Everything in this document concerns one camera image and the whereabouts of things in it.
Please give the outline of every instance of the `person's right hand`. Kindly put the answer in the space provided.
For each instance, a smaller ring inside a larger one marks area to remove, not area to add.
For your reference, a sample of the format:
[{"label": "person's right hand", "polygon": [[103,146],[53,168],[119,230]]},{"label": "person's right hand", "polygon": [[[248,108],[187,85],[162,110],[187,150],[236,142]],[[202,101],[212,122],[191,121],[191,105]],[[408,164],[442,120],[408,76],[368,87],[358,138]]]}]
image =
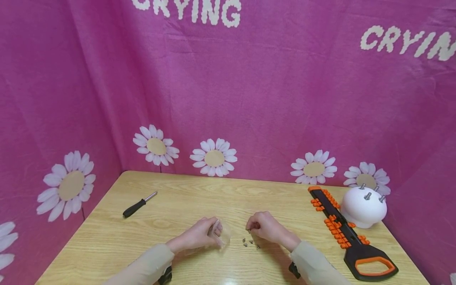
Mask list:
[{"label": "person's right hand", "polygon": [[260,238],[282,245],[290,252],[301,243],[299,237],[282,226],[269,212],[256,212],[247,221],[245,229]]}]

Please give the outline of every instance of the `white flower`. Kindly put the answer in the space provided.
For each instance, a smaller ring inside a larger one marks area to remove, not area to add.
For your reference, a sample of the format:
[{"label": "white flower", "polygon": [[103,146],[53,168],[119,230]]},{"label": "white flower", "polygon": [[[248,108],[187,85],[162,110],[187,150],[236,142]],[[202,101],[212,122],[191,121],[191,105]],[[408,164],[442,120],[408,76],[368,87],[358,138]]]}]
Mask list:
[{"label": "white flower", "polygon": [[201,148],[193,150],[190,158],[196,161],[193,166],[201,168],[202,174],[222,177],[234,170],[230,162],[237,162],[238,158],[234,156],[236,150],[229,148],[229,142],[217,139],[214,143],[213,139],[208,139],[201,142]]},{"label": "white flower", "polygon": [[[7,222],[0,225],[0,253],[10,247],[19,237],[17,233],[11,233],[16,225],[13,222]],[[14,254],[0,254],[0,270],[10,265],[14,260]]]},{"label": "white flower", "polygon": [[329,151],[323,153],[322,150],[317,150],[315,155],[308,152],[305,155],[305,160],[302,158],[296,159],[296,162],[291,164],[295,169],[290,172],[292,176],[298,176],[296,183],[302,184],[324,184],[326,178],[334,177],[337,171],[337,166],[332,164],[336,161],[335,157],[329,157]]},{"label": "white flower", "polygon": [[366,184],[371,189],[375,189],[378,186],[378,192],[382,195],[391,193],[391,189],[386,186],[389,183],[389,177],[386,176],[383,168],[375,171],[375,164],[361,162],[359,168],[351,166],[348,170],[344,173],[344,176],[348,178],[343,183],[345,186],[357,187]]},{"label": "white flower", "polygon": [[52,173],[44,176],[44,183],[51,188],[38,195],[37,201],[42,204],[36,208],[36,213],[41,215],[52,210],[48,222],[57,219],[62,212],[64,220],[71,212],[79,212],[82,202],[89,200],[93,191],[96,175],[90,174],[94,164],[89,161],[89,155],[86,153],[81,158],[79,151],[70,152],[65,155],[64,162],[65,166],[56,164]]},{"label": "white flower", "polygon": [[139,146],[137,151],[145,154],[145,160],[154,162],[156,166],[160,163],[168,166],[169,163],[174,163],[173,158],[178,158],[179,150],[171,146],[174,142],[172,139],[164,139],[163,131],[156,129],[154,125],[149,125],[149,128],[140,127],[142,135],[135,134],[133,142]]}]

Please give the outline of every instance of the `table surface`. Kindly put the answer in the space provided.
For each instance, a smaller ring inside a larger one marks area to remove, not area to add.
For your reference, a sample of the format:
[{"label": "table surface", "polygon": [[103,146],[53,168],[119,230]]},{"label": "table surface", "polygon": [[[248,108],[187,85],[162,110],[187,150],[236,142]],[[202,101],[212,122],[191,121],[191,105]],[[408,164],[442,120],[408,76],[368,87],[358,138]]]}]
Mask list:
[{"label": "table surface", "polygon": [[[101,284],[157,243],[179,235],[201,217],[217,216],[231,228],[224,251],[180,254],[173,261],[173,284],[304,284],[289,271],[290,258],[280,246],[256,239],[244,247],[249,216],[270,211],[285,227],[321,250],[353,284],[340,249],[328,231],[322,212],[311,205],[308,185],[127,171],[114,183],[98,206],[38,280],[39,285]],[[324,186],[337,201],[348,188]],[[128,219],[122,212],[158,191]],[[396,263],[399,273],[380,284],[429,283],[383,223],[355,228],[371,245]]]}]

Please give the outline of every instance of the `beige sleeve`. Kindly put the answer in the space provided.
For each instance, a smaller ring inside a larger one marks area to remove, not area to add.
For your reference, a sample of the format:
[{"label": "beige sleeve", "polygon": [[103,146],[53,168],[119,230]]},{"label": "beige sleeve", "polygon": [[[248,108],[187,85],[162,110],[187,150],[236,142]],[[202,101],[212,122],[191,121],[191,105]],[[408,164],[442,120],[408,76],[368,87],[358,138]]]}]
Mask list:
[{"label": "beige sleeve", "polygon": [[323,253],[306,241],[302,241],[290,257],[308,285],[351,285]]},{"label": "beige sleeve", "polygon": [[105,285],[152,285],[164,274],[173,258],[174,254],[165,244],[158,244],[109,279]]}]

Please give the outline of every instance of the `hand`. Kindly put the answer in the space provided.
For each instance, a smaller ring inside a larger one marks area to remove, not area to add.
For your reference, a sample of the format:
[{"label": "hand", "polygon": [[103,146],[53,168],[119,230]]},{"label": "hand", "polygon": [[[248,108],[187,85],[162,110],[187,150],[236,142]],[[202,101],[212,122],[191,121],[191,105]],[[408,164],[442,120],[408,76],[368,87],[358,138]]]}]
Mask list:
[{"label": "hand", "polygon": [[287,230],[269,212],[256,212],[245,227],[252,234],[280,244],[292,252],[301,243],[299,237]]},{"label": "hand", "polygon": [[[202,218],[180,236],[168,241],[166,245],[174,254],[186,249],[197,249],[203,246],[216,246],[216,240],[207,235],[210,227],[215,224],[216,221],[216,217],[212,217],[210,219]],[[220,230],[216,229],[215,234],[219,236]]]}]

